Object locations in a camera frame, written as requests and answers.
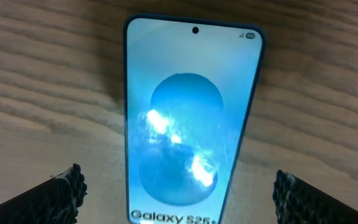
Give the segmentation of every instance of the phone frame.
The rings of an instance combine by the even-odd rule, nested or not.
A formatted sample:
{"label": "phone frame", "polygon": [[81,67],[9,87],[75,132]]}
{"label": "phone frame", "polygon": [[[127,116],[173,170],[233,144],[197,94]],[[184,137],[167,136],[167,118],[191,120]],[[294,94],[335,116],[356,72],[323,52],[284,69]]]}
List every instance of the phone frame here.
{"label": "phone frame", "polygon": [[265,48],[266,48],[266,35],[264,33],[264,31],[258,27],[258,26],[253,26],[253,25],[248,25],[248,24],[240,24],[240,23],[232,23],[232,22],[220,22],[220,21],[209,21],[209,20],[203,20],[203,19],[191,19],[191,18],[185,18],[185,17],[176,17],[176,16],[163,16],[163,15],[157,15],[157,14],[134,14],[133,16],[129,17],[124,24],[124,30],[123,30],[123,34],[124,34],[124,45],[123,45],[123,52],[124,52],[124,137],[125,137],[125,178],[126,178],[126,212],[127,212],[127,219],[130,223],[134,223],[131,221],[130,218],[130,211],[129,211],[129,183],[128,183],[128,114],[127,114],[127,30],[128,30],[128,26],[129,24],[135,20],[135,19],[139,19],[139,18],[143,18],[143,19],[156,19],[156,20],[164,20],[164,21],[173,21],[173,22],[187,22],[187,23],[191,23],[194,25],[197,24],[204,24],[204,25],[212,25],[212,26],[222,26],[222,27],[233,27],[233,28],[241,28],[241,29],[250,29],[253,31],[256,31],[260,34],[261,38],[262,38],[262,49],[260,51],[260,55],[259,55],[259,61],[258,61],[258,65],[257,65],[257,69],[256,69],[256,73],[255,73],[255,78],[254,78],[254,82],[252,84],[252,89],[251,89],[251,93],[249,96],[249,101],[248,101],[248,106],[246,109],[246,115],[244,118],[244,122],[242,124],[242,128],[241,128],[241,132],[240,132],[240,138],[239,138],[239,142],[237,143],[237,149],[236,149],[236,155],[234,157],[234,162],[233,162],[233,166],[231,168],[230,171],[230,178],[229,181],[227,182],[227,187],[226,187],[226,192],[224,194],[224,200],[223,200],[223,204],[222,204],[222,208],[221,208],[221,213],[219,214],[219,220],[218,220],[218,224],[221,224],[222,219],[223,219],[223,215],[224,215],[224,210],[226,208],[226,202],[227,202],[227,196],[229,195],[229,191],[230,191],[230,187],[231,187],[231,182],[233,179],[233,175],[234,175],[234,169],[236,168],[236,164],[237,164],[237,160],[238,160],[238,156],[240,153],[240,149],[241,149],[241,145],[242,145],[242,139],[243,139],[243,135],[244,132],[246,130],[246,125],[247,125],[247,120],[248,120],[248,116],[249,116],[249,111],[252,105],[252,100],[254,98],[254,93],[255,93],[255,89],[256,89],[256,85],[259,79],[259,73],[260,73],[260,68],[262,66],[262,61],[264,58],[264,54],[265,54]]}

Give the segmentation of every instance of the samsung galaxy phone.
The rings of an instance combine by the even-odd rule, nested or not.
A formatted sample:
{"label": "samsung galaxy phone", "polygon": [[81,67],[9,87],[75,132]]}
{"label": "samsung galaxy phone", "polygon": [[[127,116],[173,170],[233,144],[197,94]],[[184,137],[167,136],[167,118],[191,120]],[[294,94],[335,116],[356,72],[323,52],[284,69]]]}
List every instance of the samsung galaxy phone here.
{"label": "samsung galaxy phone", "polygon": [[244,24],[143,14],[126,22],[130,222],[221,222],[264,47],[263,32]]}

